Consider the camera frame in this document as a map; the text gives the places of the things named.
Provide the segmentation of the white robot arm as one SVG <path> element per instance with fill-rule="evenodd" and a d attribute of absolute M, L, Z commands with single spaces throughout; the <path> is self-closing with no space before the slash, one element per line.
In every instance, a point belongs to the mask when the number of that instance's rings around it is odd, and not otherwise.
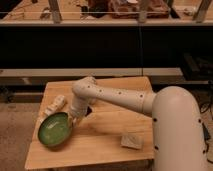
<path fill-rule="evenodd" d="M 152 118 L 153 171 L 208 171 L 202 119 L 194 96 L 184 88 L 159 92 L 103 87 L 93 77 L 72 84 L 71 115 L 86 115 L 92 99 L 102 100 Z"/>

